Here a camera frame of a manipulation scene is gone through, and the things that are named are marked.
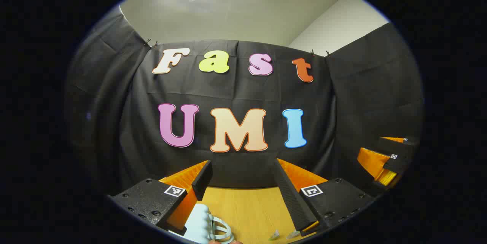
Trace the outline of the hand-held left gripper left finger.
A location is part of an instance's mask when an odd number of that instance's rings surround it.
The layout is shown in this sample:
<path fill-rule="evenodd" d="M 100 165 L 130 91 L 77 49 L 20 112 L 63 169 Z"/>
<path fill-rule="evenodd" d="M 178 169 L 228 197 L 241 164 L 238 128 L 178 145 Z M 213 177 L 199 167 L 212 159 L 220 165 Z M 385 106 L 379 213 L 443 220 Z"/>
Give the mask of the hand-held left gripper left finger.
<path fill-rule="evenodd" d="M 147 223 L 184 234 L 185 224 L 197 202 L 203 199 L 212 176 L 212 162 L 205 160 L 160 180 L 143 179 L 108 197 L 120 209 Z"/>

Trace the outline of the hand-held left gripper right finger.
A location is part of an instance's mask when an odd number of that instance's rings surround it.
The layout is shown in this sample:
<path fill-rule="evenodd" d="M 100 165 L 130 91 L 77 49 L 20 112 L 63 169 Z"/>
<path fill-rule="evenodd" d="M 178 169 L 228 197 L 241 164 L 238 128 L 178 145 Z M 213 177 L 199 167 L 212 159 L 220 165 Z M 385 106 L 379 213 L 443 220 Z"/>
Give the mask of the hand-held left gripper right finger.
<path fill-rule="evenodd" d="M 273 166 L 275 183 L 301 236 L 329 232 L 375 202 L 343 178 L 325 179 L 279 158 Z"/>

